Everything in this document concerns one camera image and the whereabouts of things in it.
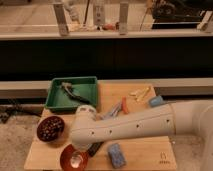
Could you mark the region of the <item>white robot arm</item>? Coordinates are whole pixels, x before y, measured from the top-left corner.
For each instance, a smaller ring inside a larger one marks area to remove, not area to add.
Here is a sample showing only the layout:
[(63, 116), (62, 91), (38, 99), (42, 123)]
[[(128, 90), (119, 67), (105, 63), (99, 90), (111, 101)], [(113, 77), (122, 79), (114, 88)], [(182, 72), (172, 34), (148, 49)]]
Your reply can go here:
[(168, 103), (121, 117), (95, 121), (96, 110), (80, 106), (71, 124), (75, 149), (93, 143), (141, 137), (195, 134), (205, 140), (200, 171), (213, 171), (213, 100)]

